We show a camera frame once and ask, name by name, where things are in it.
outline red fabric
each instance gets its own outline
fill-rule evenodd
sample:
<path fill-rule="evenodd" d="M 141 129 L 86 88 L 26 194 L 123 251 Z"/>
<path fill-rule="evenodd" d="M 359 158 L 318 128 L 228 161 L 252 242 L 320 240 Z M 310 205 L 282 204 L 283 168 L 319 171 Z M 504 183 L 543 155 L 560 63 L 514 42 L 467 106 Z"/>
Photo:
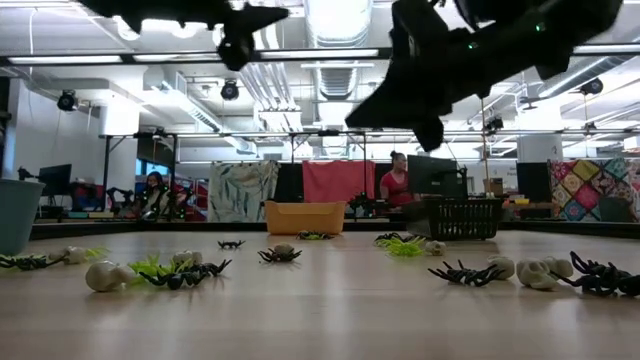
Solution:
<path fill-rule="evenodd" d="M 389 189 L 389 203 L 391 206 L 400 206 L 413 201 L 413 196 L 409 193 L 409 174 L 404 173 L 404 180 L 397 182 L 390 172 L 384 174 L 380 179 L 380 186 Z"/>
<path fill-rule="evenodd" d="M 373 161 L 332 161 L 302 163 L 305 202 L 349 201 L 364 192 L 367 176 L 367 196 L 375 196 L 375 166 Z"/>

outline hanging fabric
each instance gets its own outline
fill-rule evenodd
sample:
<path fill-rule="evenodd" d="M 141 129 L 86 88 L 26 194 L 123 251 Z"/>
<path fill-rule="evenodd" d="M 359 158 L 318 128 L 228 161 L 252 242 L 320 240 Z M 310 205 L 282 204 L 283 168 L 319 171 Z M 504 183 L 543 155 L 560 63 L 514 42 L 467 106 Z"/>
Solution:
<path fill-rule="evenodd" d="M 279 165 L 275 161 L 212 164 L 209 222 L 264 221 L 262 202 L 273 197 Z"/>
<path fill-rule="evenodd" d="M 302 163 L 305 202 L 349 201 L 364 192 L 375 196 L 375 163 L 373 161 L 332 161 Z"/>

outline wooden floor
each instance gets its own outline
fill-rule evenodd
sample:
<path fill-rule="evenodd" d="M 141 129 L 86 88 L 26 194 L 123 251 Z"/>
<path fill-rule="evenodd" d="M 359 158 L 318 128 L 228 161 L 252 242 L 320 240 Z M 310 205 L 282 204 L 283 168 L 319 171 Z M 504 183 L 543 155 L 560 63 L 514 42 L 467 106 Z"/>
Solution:
<path fill-rule="evenodd" d="M 638 358 L 640 299 L 599 299 L 573 288 L 543 293 L 515 278 L 486 288 L 447 285 L 427 268 L 372 246 L 377 234 L 296 243 L 298 264 L 259 263 L 281 242 L 264 233 L 130 233 L 31 243 L 31 252 L 107 246 L 115 262 L 185 249 L 233 259 L 226 278 L 176 292 L 142 287 L 95 294 L 86 266 L 0 273 L 0 359 L 333 360 Z M 221 252 L 216 240 L 247 240 Z M 502 232 L 495 241 L 449 245 L 447 259 L 483 267 L 514 259 L 584 257 L 640 273 L 640 243 Z"/>

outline computer monitor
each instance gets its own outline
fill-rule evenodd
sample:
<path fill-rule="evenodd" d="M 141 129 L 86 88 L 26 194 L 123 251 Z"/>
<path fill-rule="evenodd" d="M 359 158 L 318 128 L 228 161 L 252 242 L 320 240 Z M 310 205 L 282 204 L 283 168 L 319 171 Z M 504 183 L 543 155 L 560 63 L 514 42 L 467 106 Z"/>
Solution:
<path fill-rule="evenodd" d="M 466 179 L 458 177 L 454 160 L 409 155 L 409 191 L 445 197 L 465 197 Z"/>
<path fill-rule="evenodd" d="M 71 164 L 41 168 L 38 181 L 45 185 L 42 196 L 68 195 Z"/>

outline red shirt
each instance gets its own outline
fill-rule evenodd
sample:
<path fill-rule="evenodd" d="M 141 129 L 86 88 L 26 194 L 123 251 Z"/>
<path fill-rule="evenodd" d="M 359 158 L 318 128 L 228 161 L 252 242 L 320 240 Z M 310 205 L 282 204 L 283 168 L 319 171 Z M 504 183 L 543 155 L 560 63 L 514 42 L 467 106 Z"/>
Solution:
<path fill-rule="evenodd" d="M 397 182 L 391 172 L 384 174 L 380 179 L 380 186 L 389 189 L 389 203 L 391 206 L 400 206 L 413 201 L 413 196 L 409 193 L 409 174 L 404 172 L 404 180 Z"/>

